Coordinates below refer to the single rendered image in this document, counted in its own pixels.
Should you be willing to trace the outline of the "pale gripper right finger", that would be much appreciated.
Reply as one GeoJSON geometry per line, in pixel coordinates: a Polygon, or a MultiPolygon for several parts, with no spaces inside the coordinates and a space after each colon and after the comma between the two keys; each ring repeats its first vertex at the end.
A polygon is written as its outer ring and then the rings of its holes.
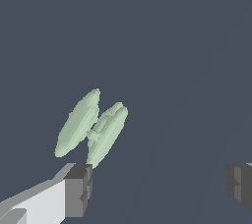
{"type": "Polygon", "coordinates": [[[252,163],[227,164],[225,173],[228,192],[252,213],[252,163]]]}

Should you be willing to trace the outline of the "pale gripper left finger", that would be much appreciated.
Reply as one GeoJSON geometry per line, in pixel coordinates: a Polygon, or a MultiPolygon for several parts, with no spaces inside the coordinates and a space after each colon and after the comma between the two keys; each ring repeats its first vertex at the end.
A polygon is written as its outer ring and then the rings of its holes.
{"type": "Polygon", "coordinates": [[[93,190],[93,165],[67,163],[51,180],[0,202],[0,224],[61,224],[83,217],[93,190]]]}

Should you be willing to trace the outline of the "pale green winged object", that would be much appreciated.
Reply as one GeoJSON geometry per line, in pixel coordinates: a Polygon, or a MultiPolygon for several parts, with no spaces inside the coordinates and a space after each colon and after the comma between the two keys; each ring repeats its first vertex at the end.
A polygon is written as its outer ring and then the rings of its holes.
{"type": "Polygon", "coordinates": [[[99,115],[99,97],[100,90],[93,89],[69,113],[58,135],[54,151],[56,157],[65,156],[81,141],[88,139],[86,163],[95,168],[111,150],[124,128],[128,109],[122,102],[116,102],[99,115]]]}

